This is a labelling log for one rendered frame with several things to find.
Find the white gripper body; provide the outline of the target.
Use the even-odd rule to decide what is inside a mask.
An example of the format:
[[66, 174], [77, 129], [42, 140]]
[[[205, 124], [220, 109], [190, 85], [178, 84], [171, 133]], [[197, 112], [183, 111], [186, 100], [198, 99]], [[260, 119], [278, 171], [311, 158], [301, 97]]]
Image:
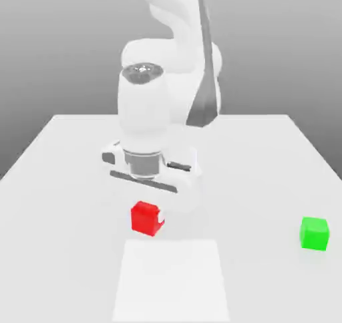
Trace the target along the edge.
[[194, 167], [161, 167], [153, 173], [112, 169], [110, 176], [129, 204], [143, 201], [162, 211], [179, 213], [191, 212], [200, 205], [200, 171]]

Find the small red cube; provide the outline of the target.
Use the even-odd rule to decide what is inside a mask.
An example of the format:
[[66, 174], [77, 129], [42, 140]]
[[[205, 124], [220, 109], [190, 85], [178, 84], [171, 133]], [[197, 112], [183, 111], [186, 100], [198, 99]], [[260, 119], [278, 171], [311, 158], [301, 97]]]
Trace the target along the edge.
[[134, 231], [143, 233], [148, 236], [155, 236], [164, 224], [159, 224], [158, 213], [160, 209], [158, 206], [138, 201], [131, 208], [131, 226]]

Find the small green cube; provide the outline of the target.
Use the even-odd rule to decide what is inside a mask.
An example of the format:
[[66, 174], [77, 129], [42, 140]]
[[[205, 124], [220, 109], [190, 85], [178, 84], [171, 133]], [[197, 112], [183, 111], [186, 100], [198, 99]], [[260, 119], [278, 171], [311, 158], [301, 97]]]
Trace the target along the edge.
[[330, 237], [327, 220], [317, 217], [303, 217], [299, 237], [302, 248], [325, 251]]

